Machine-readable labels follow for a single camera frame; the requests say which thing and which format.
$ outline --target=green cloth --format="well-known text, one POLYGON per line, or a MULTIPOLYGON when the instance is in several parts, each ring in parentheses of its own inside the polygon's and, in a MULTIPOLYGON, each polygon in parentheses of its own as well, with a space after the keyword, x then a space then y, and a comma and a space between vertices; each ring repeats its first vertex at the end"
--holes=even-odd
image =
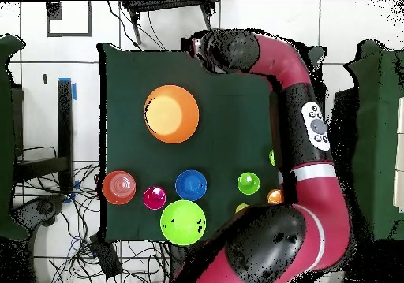
POLYGON ((22 49, 23 43, 13 35, 0 35, 0 236, 11 240, 25 240, 28 231, 9 215, 13 199, 14 174, 14 117, 11 96, 9 59, 22 49))
POLYGON ((404 51, 385 50, 375 41, 361 45, 346 65, 357 79, 360 108, 352 167, 354 187, 375 240, 404 240, 404 223, 393 206, 398 100, 404 96, 404 51))
POLYGON ((123 206, 107 204, 108 240, 165 240, 159 226, 163 208, 149 210, 144 191, 160 185, 167 202, 179 199, 174 183, 186 169, 208 181, 196 201, 207 218, 202 239, 228 221, 240 203, 265 204, 279 187, 272 149, 268 82, 261 76, 215 75, 182 52, 128 52, 103 44, 107 70, 107 173, 124 170, 137 182, 134 198, 123 206), (175 84, 196 99, 200 123, 180 144, 157 140, 144 123, 144 103, 157 87, 175 84), (243 172, 260 178, 253 195, 239 192, 243 172))

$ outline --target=magenta cup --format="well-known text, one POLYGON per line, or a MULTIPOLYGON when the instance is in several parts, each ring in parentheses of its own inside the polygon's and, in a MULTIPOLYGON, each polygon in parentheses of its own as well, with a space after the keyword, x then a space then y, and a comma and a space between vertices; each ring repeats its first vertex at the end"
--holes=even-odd
POLYGON ((166 193, 161 187, 150 187, 143 195, 144 205, 152 210, 160 209, 166 203, 166 193))

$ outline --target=blue bowl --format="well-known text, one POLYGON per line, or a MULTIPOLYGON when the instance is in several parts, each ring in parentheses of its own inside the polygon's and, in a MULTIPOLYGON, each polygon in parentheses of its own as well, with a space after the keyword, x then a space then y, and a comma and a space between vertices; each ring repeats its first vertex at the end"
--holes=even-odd
POLYGON ((186 170, 178 175, 175 181, 175 191, 178 196, 188 201, 200 199, 207 190, 207 183, 204 175, 197 170, 186 170))

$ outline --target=robot control buttons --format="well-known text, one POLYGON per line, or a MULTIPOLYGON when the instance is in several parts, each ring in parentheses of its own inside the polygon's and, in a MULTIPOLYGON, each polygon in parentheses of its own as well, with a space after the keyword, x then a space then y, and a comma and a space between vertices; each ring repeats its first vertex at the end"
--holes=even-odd
POLYGON ((330 150, 327 125, 324 123, 320 107, 315 102, 307 102, 301 108, 310 143, 322 151, 330 150))

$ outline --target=small orange cup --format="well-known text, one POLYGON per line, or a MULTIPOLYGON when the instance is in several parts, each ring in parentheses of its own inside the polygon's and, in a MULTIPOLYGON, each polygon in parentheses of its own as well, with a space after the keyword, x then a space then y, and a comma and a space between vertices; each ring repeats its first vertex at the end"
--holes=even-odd
POLYGON ((267 196, 269 204, 280 204, 283 202, 282 193, 279 189, 272 189, 267 196))

